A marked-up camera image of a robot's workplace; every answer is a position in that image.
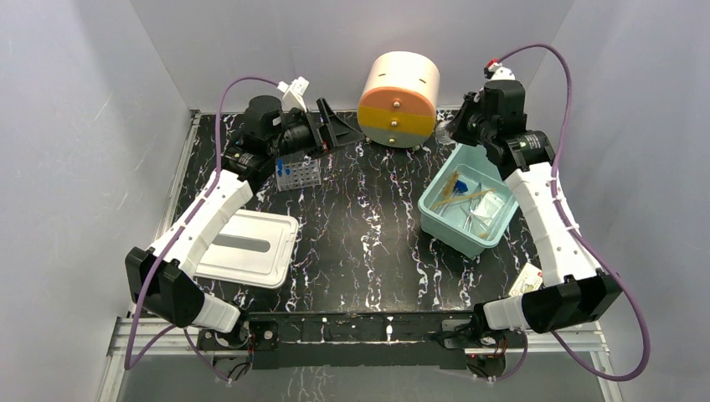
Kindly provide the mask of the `small clear beaker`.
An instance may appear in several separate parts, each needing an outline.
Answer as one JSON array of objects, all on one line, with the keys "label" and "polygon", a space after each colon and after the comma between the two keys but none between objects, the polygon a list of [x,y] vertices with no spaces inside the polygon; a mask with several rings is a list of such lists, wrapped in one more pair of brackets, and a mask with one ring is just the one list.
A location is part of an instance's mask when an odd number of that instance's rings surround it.
[{"label": "small clear beaker", "polygon": [[451,138],[451,133],[447,128],[448,125],[448,121],[441,121],[435,127],[435,140],[442,146],[455,144],[455,140]]}]

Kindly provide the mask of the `test tube brush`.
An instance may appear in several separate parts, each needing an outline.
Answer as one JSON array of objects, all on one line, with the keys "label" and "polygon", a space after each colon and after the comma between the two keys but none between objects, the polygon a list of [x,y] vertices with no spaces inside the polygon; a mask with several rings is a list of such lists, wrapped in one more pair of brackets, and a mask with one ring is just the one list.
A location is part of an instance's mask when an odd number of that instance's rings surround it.
[{"label": "test tube brush", "polygon": [[447,199],[455,190],[456,183],[458,181],[459,173],[454,171],[446,180],[445,185],[441,189],[441,196]]}]

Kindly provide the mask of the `yellow rubber tubing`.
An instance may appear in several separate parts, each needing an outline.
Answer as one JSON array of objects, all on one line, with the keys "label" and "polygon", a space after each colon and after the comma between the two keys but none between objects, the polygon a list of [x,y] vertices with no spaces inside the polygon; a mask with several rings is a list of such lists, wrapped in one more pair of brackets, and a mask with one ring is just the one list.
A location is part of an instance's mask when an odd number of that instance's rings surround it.
[{"label": "yellow rubber tubing", "polygon": [[477,190],[473,193],[466,193],[465,195],[452,198],[451,196],[447,199],[442,199],[432,205],[431,210],[439,217],[447,218],[452,223],[455,229],[466,235],[472,235],[477,239],[486,239],[490,232],[490,225],[482,223],[480,220],[480,228],[475,233],[469,233],[463,228],[466,221],[466,213],[462,210],[463,207],[467,207],[471,200],[475,201],[477,204],[481,201],[481,197],[488,192],[492,192],[491,189]]}]

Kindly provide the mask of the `teal plastic bin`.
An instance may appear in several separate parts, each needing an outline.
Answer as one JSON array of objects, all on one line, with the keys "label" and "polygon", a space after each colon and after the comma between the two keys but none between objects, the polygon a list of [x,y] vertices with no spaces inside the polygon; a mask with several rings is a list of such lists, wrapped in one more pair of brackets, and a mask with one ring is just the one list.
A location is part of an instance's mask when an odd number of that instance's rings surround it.
[{"label": "teal plastic bin", "polygon": [[[467,184],[467,193],[491,189],[506,201],[490,224],[491,232],[484,240],[460,232],[452,226],[450,220],[442,219],[431,210],[433,204],[444,199],[441,196],[441,189],[454,171],[459,173],[458,181]],[[458,145],[454,148],[430,184],[425,187],[418,206],[421,213],[421,229],[469,258],[496,246],[518,209],[518,203],[511,190],[501,180],[497,167],[486,157],[485,148],[467,145]]]}]

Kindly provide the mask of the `metal scissors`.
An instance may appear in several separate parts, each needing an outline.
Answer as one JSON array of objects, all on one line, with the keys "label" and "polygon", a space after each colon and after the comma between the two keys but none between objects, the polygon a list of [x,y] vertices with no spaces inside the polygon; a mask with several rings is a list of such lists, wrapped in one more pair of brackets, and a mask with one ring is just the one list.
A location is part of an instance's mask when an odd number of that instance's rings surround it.
[{"label": "metal scissors", "polygon": [[467,207],[463,207],[462,210],[466,213],[466,221],[463,228],[469,233],[475,233],[480,228],[480,222],[476,215],[474,214],[477,203],[471,200]]}]

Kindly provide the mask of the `white bin lid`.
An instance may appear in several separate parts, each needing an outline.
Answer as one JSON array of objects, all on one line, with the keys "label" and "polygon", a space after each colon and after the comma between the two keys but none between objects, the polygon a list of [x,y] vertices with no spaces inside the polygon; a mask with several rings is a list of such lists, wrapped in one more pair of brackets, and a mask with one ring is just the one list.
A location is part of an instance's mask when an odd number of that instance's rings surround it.
[{"label": "white bin lid", "polygon": [[291,216],[241,209],[215,237],[195,276],[278,289],[286,281],[300,227]]}]

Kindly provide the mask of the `clear plastic funnel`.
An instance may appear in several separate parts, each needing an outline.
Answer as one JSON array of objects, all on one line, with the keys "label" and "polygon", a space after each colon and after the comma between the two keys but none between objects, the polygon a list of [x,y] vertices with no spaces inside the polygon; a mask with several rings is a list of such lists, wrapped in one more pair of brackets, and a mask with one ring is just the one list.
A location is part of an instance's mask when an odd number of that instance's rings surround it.
[{"label": "clear plastic funnel", "polygon": [[482,223],[490,225],[505,203],[506,201],[495,192],[488,192],[481,197],[472,213]]}]

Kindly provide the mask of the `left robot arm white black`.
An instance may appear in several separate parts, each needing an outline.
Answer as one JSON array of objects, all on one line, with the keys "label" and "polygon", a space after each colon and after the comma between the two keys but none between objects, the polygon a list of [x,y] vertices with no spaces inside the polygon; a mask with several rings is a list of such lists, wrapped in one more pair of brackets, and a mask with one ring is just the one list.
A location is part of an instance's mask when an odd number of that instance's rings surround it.
[{"label": "left robot arm white black", "polygon": [[159,239],[127,254],[127,279],[138,311],[176,327],[221,333],[233,332],[242,322],[237,306],[201,291],[195,271],[223,227],[275,173],[277,158],[302,152],[317,159],[364,138],[325,99],[316,105],[319,117],[314,118],[297,107],[284,111],[271,95],[250,100],[205,188]]}]

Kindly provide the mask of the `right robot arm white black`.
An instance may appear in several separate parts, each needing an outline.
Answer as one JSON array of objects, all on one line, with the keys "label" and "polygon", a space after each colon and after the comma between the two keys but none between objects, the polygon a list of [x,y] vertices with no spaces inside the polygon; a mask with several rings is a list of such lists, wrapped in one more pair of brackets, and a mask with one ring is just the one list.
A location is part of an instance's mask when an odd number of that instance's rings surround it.
[{"label": "right robot arm white black", "polygon": [[568,206],[553,178],[553,146],[541,131],[527,129],[525,90],[517,80],[489,80],[466,94],[451,122],[451,137],[465,145],[482,145],[516,199],[538,252],[543,285],[536,291],[474,307],[474,338],[499,340],[507,332],[546,333],[594,322],[621,293],[611,275],[573,233]]}]

